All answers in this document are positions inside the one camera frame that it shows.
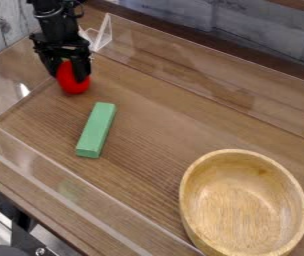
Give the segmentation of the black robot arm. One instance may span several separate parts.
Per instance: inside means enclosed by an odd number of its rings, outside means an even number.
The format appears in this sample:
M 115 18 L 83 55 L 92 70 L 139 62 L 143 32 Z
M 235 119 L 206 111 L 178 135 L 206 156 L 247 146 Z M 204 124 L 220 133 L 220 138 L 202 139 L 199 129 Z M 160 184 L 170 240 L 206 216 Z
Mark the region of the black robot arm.
M 83 1 L 27 0 L 40 24 L 40 31 L 29 35 L 35 52 L 53 77 L 57 76 L 63 60 L 69 60 L 77 82 L 83 82 L 91 74 L 91 43 L 79 34 L 77 22 L 84 11 L 75 11 L 83 7 Z

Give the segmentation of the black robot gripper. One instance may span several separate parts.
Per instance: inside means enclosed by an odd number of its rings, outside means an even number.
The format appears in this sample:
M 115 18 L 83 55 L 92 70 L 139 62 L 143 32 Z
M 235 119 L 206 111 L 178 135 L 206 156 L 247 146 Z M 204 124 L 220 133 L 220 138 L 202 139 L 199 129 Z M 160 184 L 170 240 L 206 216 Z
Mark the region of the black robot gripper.
M 81 83 L 91 74 L 89 42 L 80 36 L 79 19 L 84 12 L 35 11 L 40 31 L 32 33 L 33 49 L 52 76 L 64 60 L 72 63 L 75 80 Z

